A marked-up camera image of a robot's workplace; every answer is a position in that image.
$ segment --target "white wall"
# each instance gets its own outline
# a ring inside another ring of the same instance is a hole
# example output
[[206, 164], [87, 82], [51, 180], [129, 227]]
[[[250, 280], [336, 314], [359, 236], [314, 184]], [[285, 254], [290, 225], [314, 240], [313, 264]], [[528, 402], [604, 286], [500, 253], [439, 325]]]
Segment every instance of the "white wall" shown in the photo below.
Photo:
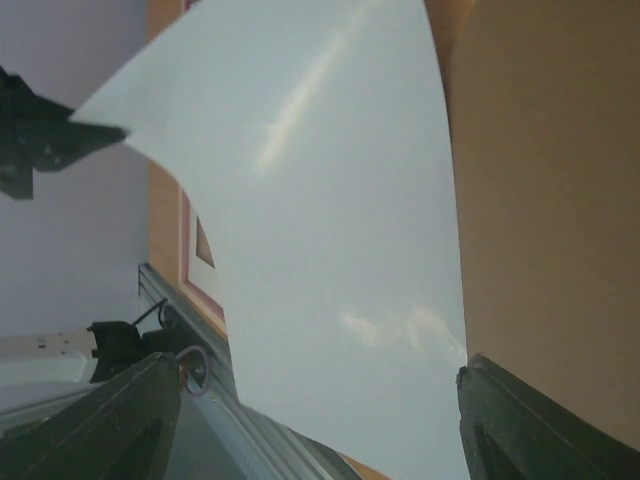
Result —
[[[0, 65], [76, 107], [144, 44], [145, 3], [2, 0]], [[146, 193], [144, 160], [117, 146], [36, 176], [34, 201], [0, 196], [0, 335], [134, 317]]]

